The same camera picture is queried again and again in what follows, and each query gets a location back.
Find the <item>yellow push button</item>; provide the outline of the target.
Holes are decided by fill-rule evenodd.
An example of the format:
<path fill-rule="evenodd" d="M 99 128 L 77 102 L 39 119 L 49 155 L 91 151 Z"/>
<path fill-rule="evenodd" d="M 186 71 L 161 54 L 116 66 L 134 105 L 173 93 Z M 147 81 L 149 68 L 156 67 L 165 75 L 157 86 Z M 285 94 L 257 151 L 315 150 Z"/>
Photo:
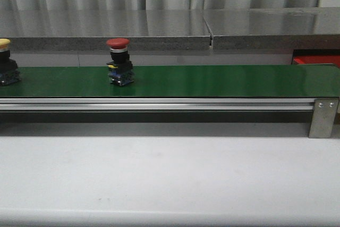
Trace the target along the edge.
<path fill-rule="evenodd" d="M 1 38 L 1 86 L 8 86 L 21 81 L 17 62 L 11 59 L 10 43 L 11 41 L 9 39 Z"/>

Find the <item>aluminium conveyor frame rail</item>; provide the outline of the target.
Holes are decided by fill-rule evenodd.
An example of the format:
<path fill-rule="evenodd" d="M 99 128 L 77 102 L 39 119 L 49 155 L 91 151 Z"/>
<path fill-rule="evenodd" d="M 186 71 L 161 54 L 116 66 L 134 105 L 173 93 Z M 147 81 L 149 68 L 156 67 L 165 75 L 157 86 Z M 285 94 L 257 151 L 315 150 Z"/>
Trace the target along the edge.
<path fill-rule="evenodd" d="M 1 98 L 2 111 L 312 110 L 314 98 Z"/>

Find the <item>red push button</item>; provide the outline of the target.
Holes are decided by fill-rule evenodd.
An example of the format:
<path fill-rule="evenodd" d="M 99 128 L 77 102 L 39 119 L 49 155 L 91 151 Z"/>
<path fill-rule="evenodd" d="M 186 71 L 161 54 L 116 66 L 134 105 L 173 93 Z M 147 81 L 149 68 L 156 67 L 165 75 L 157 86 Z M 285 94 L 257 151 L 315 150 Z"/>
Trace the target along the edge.
<path fill-rule="evenodd" d="M 112 58 L 111 62 L 106 63 L 110 83 L 120 87 L 134 81 L 133 64 L 128 53 L 129 43 L 126 38 L 112 38 L 106 41 Z"/>

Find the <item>red plastic tray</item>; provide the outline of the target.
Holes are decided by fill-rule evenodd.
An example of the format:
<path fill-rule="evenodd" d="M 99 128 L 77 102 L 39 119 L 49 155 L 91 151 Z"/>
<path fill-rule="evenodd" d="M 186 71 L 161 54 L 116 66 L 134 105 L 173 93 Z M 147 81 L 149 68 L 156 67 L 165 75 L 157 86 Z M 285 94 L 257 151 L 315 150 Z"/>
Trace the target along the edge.
<path fill-rule="evenodd" d="M 292 64 L 330 64 L 339 68 L 339 55 L 307 55 L 293 57 Z"/>

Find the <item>right grey stone slab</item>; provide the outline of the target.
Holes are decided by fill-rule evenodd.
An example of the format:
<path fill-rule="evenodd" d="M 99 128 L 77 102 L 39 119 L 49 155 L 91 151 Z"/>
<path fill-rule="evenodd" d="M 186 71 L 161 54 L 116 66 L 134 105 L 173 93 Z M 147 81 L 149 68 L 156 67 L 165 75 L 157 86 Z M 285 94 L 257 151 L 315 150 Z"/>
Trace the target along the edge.
<path fill-rule="evenodd" d="M 205 10 L 215 50 L 338 49 L 339 8 Z"/>

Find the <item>steel conveyor support bracket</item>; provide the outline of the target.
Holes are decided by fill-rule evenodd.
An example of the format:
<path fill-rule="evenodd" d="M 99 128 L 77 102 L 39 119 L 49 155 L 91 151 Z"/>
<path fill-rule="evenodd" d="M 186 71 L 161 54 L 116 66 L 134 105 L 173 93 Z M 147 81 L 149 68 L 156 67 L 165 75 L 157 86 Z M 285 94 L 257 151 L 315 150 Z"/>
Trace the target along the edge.
<path fill-rule="evenodd" d="M 309 138 L 330 138 L 339 98 L 319 98 L 314 102 Z"/>

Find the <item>green conveyor belt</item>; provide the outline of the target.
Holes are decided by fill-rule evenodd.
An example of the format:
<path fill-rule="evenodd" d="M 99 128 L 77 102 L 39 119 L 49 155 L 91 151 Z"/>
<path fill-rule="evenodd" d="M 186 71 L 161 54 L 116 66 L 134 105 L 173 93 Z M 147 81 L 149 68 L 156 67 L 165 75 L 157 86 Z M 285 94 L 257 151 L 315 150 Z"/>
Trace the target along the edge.
<path fill-rule="evenodd" d="M 136 66 L 134 82 L 115 86 L 104 66 L 26 67 L 1 97 L 338 97 L 333 65 Z"/>

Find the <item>grey stone counter slab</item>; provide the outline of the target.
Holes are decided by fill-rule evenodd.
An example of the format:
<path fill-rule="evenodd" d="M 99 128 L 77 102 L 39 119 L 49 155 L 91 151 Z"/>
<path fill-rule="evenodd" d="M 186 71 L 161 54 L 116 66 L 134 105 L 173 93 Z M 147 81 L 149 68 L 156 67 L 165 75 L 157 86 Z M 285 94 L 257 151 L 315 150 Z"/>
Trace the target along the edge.
<path fill-rule="evenodd" d="M 1 11 L 1 37 L 16 51 L 105 51 L 127 38 L 135 51 L 207 50 L 210 34 L 197 10 Z"/>

